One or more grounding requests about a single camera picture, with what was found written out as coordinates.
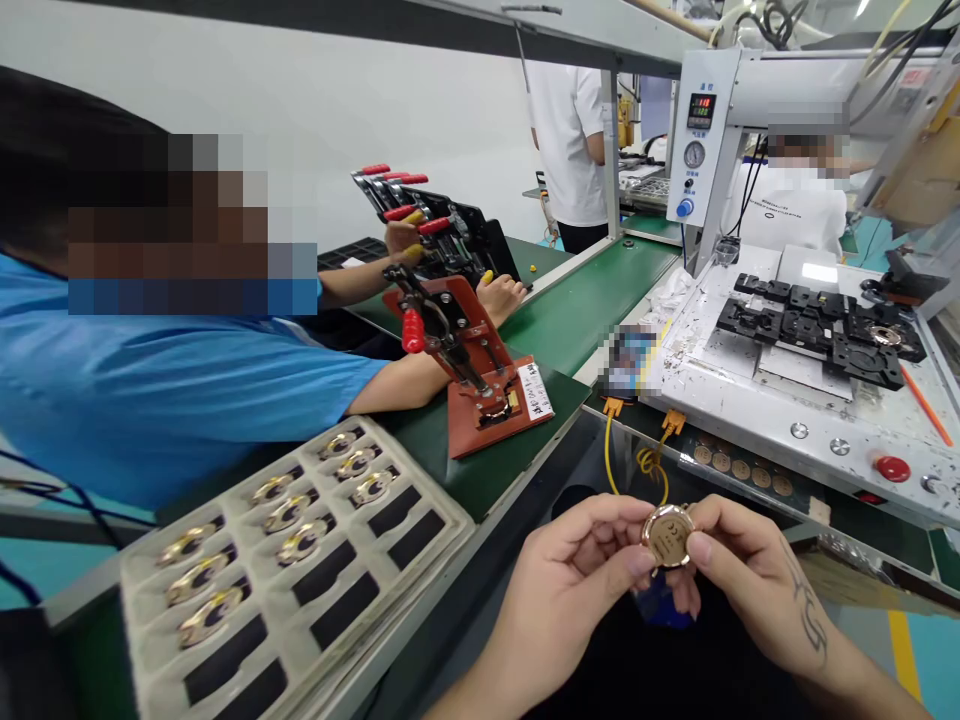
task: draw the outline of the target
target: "control panel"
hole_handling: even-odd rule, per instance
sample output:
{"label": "control panel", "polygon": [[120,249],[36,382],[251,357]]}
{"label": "control panel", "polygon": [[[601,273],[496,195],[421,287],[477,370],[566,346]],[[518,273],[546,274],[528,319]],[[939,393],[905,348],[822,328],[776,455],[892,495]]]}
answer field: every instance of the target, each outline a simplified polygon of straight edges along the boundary
{"label": "control panel", "polygon": [[739,47],[691,50],[683,56],[670,158],[668,220],[704,224],[739,64]]}

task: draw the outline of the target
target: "yellow floor line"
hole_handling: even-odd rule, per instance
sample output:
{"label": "yellow floor line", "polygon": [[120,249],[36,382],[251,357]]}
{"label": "yellow floor line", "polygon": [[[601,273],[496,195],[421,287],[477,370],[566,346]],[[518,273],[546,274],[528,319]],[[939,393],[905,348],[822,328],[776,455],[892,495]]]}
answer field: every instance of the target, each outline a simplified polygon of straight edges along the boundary
{"label": "yellow floor line", "polygon": [[913,643],[910,640],[910,624],[907,622],[907,616],[899,610],[890,610],[887,614],[890,616],[890,645],[893,648],[897,680],[917,699],[917,702],[923,703],[923,698],[920,696],[920,676],[917,675],[917,663],[913,657]]}

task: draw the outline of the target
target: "white work surface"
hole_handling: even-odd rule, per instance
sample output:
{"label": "white work surface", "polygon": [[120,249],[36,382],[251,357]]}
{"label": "white work surface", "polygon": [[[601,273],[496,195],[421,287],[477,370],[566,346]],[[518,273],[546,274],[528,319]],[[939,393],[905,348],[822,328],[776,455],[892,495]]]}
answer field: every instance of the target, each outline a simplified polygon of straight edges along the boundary
{"label": "white work surface", "polygon": [[[910,522],[960,527],[960,453],[944,444],[909,386],[893,392],[852,380],[848,401],[790,381],[774,387],[755,378],[761,344],[716,328],[728,298],[753,297],[733,290],[737,276],[772,280],[779,262],[778,251],[744,245],[736,265],[704,271],[664,342],[662,394],[648,402],[680,410],[697,427],[837,490],[868,490],[889,501],[880,509]],[[860,282],[878,274],[845,265],[837,270],[840,292],[869,304],[860,299]],[[917,330],[928,357],[904,366],[947,432],[960,441],[956,383],[922,320]],[[794,437],[793,423],[806,425],[808,435]],[[830,449],[838,438],[849,443],[844,456]],[[889,482],[874,469],[885,455],[907,462],[906,482]],[[939,479],[928,483],[932,492],[921,483],[929,475]]]}

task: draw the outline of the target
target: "white wall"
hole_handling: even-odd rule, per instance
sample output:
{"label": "white wall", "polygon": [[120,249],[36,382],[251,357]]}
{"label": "white wall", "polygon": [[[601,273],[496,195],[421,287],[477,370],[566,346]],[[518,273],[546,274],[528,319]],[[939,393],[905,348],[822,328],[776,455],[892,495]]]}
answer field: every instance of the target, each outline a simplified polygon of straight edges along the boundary
{"label": "white wall", "polygon": [[[244,134],[248,166],[266,145],[271,205],[322,218],[320,250],[382,233],[349,178],[380,162],[426,173],[507,235],[542,236],[520,195],[539,159],[517,60],[53,0],[0,0],[0,18],[0,64],[172,132]],[[295,177],[277,172],[291,159]]]}

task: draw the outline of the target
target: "white shirt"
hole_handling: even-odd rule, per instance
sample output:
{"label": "white shirt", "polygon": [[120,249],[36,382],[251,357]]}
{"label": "white shirt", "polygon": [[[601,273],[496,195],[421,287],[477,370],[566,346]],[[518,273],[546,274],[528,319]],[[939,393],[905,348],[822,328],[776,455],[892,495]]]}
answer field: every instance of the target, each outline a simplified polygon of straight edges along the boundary
{"label": "white shirt", "polygon": [[527,81],[553,217],[574,227],[606,224],[603,168],[587,151],[587,136],[603,132],[600,71],[527,62]]}
{"label": "white shirt", "polygon": [[[750,164],[743,163],[737,172],[733,195],[721,223],[724,233],[737,224],[749,169]],[[840,236],[846,228],[847,196],[840,189],[841,181],[821,177],[822,174],[816,168],[761,165],[740,223],[740,240],[771,250],[783,250],[786,245],[828,250],[841,257]]]}

